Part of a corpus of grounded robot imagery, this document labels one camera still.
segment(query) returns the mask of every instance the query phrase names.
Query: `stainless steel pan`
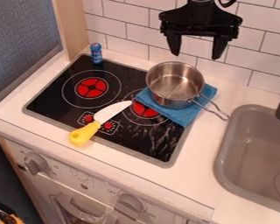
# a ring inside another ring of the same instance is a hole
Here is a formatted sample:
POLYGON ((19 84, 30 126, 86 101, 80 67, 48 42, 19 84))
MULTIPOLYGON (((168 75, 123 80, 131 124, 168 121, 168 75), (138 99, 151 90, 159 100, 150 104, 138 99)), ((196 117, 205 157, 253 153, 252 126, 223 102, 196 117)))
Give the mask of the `stainless steel pan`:
POLYGON ((205 80, 199 70, 181 62, 164 62, 154 66, 146 75, 146 84, 153 99, 169 109, 183 109, 195 103, 207 112, 217 115, 223 121, 229 121, 229 115, 201 92, 205 80), (208 109, 196 101, 203 97, 220 112, 208 109))

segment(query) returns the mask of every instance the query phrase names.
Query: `blue cloth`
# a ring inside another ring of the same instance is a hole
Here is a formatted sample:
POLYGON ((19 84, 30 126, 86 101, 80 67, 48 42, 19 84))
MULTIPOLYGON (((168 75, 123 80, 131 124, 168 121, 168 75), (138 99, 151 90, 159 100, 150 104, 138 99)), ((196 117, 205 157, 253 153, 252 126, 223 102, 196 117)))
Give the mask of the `blue cloth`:
MULTIPOLYGON (((205 84, 202 94, 209 99, 213 99, 215 95, 217 94, 217 88, 212 87, 210 85, 205 84)), ((142 90, 139 94, 136 95, 136 99, 144 104, 145 106, 156 110, 158 113, 160 113, 162 116, 165 116, 175 123, 178 123, 179 125, 186 127, 190 124, 190 122, 197 116, 197 114, 201 111, 201 107, 192 104, 188 108, 180 108, 180 109, 172 109, 172 108, 164 108, 159 106, 155 103, 155 101, 151 97, 151 91, 148 88, 145 88, 142 90)), ((202 105, 207 105, 207 100, 205 100, 203 97, 198 97, 196 99, 197 102, 199 102, 202 105)))

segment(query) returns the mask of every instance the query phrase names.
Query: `black stovetop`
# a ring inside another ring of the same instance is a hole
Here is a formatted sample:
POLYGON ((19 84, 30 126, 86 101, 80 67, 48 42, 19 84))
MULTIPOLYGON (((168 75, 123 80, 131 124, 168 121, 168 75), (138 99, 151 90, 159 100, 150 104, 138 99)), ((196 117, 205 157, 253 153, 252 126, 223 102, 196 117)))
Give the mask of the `black stovetop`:
MULTIPOLYGON (((81 55, 26 109, 38 114, 40 119, 54 120, 57 126, 63 123, 81 128, 100 109, 115 102, 134 100, 146 87, 145 75, 144 71, 106 60, 95 65, 90 56, 81 55)), ((183 127, 134 100, 132 106, 104 123, 95 135, 168 162, 183 132, 183 127)))

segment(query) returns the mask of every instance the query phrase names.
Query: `small blue container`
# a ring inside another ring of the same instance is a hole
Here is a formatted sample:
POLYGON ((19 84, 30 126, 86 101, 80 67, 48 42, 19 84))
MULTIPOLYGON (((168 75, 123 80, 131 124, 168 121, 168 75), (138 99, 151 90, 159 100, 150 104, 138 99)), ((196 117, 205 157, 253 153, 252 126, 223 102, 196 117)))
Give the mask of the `small blue container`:
POLYGON ((102 46, 99 43, 93 43, 90 46, 91 59, 95 64, 102 63, 102 46))

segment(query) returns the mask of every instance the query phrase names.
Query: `white countertop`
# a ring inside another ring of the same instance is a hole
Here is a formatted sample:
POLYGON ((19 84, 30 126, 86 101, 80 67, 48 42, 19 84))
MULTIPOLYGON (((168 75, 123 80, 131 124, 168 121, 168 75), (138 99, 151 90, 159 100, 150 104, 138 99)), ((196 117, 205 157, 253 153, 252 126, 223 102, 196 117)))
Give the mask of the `white countertop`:
MULTIPOLYGON (((104 50, 104 57, 146 70, 155 65, 147 60, 108 50, 104 50)), ((44 151, 48 155, 71 159, 76 165, 121 181, 124 185, 142 192, 145 192, 145 185, 154 182, 212 207, 212 221, 220 224, 280 223, 279 212, 233 195, 223 189, 215 179, 213 164, 227 123, 210 113, 200 113, 176 164, 169 169, 155 166, 99 143, 89 142, 82 148, 75 148, 67 141, 67 131, 24 114, 23 106, 67 65, 63 52, 58 54, 0 103, 0 135, 44 151), (147 181, 136 184, 136 179, 139 181, 140 178, 147 181)), ((206 83, 219 89, 214 101, 229 114, 243 104, 252 103, 276 108, 280 102, 278 94, 224 80, 205 78, 206 83)), ((168 203, 180 206, 184 211, 189 209, 180 205, 178 198, 172 197, 167 199, 168 203)))

